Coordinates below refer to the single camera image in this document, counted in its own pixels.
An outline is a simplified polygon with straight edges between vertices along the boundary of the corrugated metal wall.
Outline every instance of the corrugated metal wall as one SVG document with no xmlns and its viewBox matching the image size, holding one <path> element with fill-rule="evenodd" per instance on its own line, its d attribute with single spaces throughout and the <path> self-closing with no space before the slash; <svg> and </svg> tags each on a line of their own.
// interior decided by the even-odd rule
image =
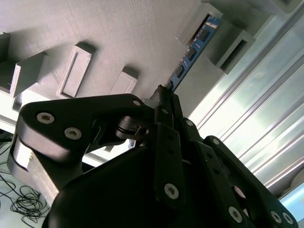
<svg viewBox="0 0 304 228">
<path fill-rule="evenodd" d="M 303 14 L 302 7 L 244 72 L 218 82 L 202 101 L 210 109 L 190 116 L 203 138 L 220 138 L 269 188 L 304 167 Z"/>
</svg>

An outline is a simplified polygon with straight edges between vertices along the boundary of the blue circuit board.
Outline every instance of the blue circuit board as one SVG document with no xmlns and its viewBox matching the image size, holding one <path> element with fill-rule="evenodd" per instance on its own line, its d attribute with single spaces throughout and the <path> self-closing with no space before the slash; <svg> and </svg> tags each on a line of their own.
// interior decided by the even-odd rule
<svg viewBox="0 0 304 228">
<path fill-rule="evenodd" d="M 208 16 L 205 20 L 203 26 L 197 33 L 193 42 L 189 46 L 184 57 L 181 59 L 178 66 L 175 68 L 173 74 L 168 80 L 166 87 L 174 92 L 181 81 L 184 79 L 186 74 L 189 72 L 195 61 L 198 59 L 200 54 L 203 52 L 215 32 L 217 31 L 219 25 L 221 23 L 221 19 Z"/>
</svg>

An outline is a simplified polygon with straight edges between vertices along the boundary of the bolt head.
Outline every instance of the bolt head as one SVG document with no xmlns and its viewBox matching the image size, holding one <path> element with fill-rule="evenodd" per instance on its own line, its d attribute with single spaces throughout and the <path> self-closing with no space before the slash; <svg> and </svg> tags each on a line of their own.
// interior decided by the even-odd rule
<svg viewBox="0 0 304 228">
<path fill-rule="evenodd" d="M 282 219 L 281 219 L 281 217 L 275 212 L 275 211 L 271 211 L 270 212 L 270 214 L 271 214 L 271 216 L 272 216 L 272 218 L 277 222 L 277 223 L 282 223 Z"/>
<path fill-rule="evenodd" d="M 212 139 L 213 143 L 219 145 L 219 141 L 217 139 Z"/>
<path fill-rule="evenodd" d="M 139 101 L 133 100 L 133 104 L 137 105 L 137 106 L 141 106 L 141 103 Z"/>
<path fill-rule="evenodd" d="M 178 189 L 173 184 L 166 184 L 164 189 L 166 195 L 172 200 L 176 200 L 180 195 Z"/>
<path fill-rule="evenodd" d="M 189 125 L 189 126 L 193 126 L 194 124 L 192 123 L 192 121 L 190 120 L 186 120 L 186 123 Z"/>
<path fill-rule="evenodd" d="M 228 212 L 237 223 L 241 223 L 243 221 L 241 213 L 235 207 L 230 206 L 228 208 Z"/>
<path fill-rule="evenodd" d="M 169 114 L 169 112 L 166 109 L 162 108 L 161 110 L 163 113 Z"/>
<path fill-rule="evenodd" d="M 289 223 L 289 224 L 293 224 L 294 221 L 292 220 L 292 218 L 285 212 L 283 212 L 283 217 L 285 218 L 285 220 Z"/>
<path fill-rule="evenodd" d="M 65 136 L 68 139 L 72 139 L 72 140 L 78 140 L 81 138 L 82 134 L 81 131 L 77 128 L 74 127 L 69 127 L 65 129 Z"/>
<path fill-rule="evenodd" d="M 51 124 L 55 121 L 54 116 L 50 113 L 39 113 L 36 118 L 40 123 L 43 124 Z"/>
</svg>

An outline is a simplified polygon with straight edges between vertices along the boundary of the black cable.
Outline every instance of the black cable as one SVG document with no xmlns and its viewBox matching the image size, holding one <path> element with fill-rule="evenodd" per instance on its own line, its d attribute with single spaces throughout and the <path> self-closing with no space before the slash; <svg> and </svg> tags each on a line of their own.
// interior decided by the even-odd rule
<svg viewBox="0 0 304 228">
<path fill-rule="evenodd" d="M 3 151 L 0 154 L 0 156 L 4 154 L 8 150 L 8 148 L 5 151 Z M 16 184 L 10 180 L 4 179 L 1 175 L 0 175 L 0 181 L 4 182 L 10 188 L 10 191 L 8 192 L 5 193 L 0 192 L 0 197 L 6 197 L 11 201 L 12 205 L 10 207 L 10 211 L 21 214 L 22 215 L 21 221 L 24 224 L 28 225 L 31 228 L 34 228 L 26 220 L 30 220 L 31 222 L 38 223 L 39 218 L 46 217 L 44 216 L 44 214 L 49 210 L 49 208 L 45 199 L 42 200 L 41 193 L 37 192 L 36 190 L 32 189 L 29 186 L 21 186 L 19 188 L 19 192 L 17 192 Z M 17 195 L 17 199 L 8 196 L 8 194 L 12 192 L 14 192 Z"/>
</svg>

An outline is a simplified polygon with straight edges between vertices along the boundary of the rectangular holder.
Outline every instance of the rectangular holder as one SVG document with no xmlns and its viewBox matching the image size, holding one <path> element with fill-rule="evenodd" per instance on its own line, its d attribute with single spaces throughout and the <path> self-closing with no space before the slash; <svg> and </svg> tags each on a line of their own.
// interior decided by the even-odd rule
<svg viewBox="0 0 304 228">
<path fill-rule="evenodd" d="M 95 49 L 85 43 L 78 43 L 73 47 L 56 93 L 57 96 L 62 98 L 77 96 L 94 53 Z"/>
<path fill-rule="evenodd" d="M 137 83 L 137 79 L 122 70 L 116 80 L 110 95 L 114 94 L 130 94 Z"/>
</svg>

